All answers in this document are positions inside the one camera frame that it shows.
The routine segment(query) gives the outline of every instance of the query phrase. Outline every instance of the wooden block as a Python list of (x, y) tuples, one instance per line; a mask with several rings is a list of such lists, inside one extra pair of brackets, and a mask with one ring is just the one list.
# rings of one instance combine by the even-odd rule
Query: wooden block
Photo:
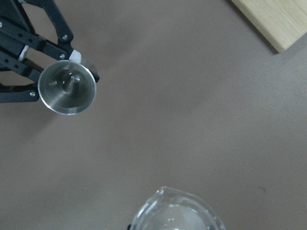
[(232, 0), (278, 52), (307, 32), (307, 0)]

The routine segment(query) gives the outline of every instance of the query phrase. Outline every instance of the light wood cutting board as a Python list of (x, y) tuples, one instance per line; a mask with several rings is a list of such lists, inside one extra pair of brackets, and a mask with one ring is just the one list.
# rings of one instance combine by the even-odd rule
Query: light wood cutting board
[(307, 32), (307, 0), (232, 0), (278, 52)]

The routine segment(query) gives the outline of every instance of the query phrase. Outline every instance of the screw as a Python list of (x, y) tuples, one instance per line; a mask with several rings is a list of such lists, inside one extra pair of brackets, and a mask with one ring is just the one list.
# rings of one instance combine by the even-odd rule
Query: screw
[(64, 34), (63, 37), (62, 37), (62, 39), (63, 39), (64, 41), (66, 41), (67, 38), (68, 38), (67, 34)]

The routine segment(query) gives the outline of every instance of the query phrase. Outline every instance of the transparent measuring cup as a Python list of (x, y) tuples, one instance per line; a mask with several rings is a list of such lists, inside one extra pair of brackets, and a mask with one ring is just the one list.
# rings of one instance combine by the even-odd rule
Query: transparent measuring cup
[(225, 226), (197, 196), (161, 187), (139, 210), (130, 230), (225, 230)]

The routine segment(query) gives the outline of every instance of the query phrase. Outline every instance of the black object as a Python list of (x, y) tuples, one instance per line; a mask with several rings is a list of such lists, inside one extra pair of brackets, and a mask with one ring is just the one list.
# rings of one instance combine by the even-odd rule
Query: black object
[[(35, 33), (22, 3), (33, 4), (45, 10), (56, 29), (57, 44)], [(32, 102), (39, 98), (37, 82), (43, 69), (23, 57), (27, 46), (56, 60), (65, 60), (73, 52), (72, 39), (73, 34), (53, 0), (1, 0), (0, 71), (12, 70), (34, 83), (26, 86), (0, 84), (0, 102)], [(99, 77), (92, 74), (98, 82)]]

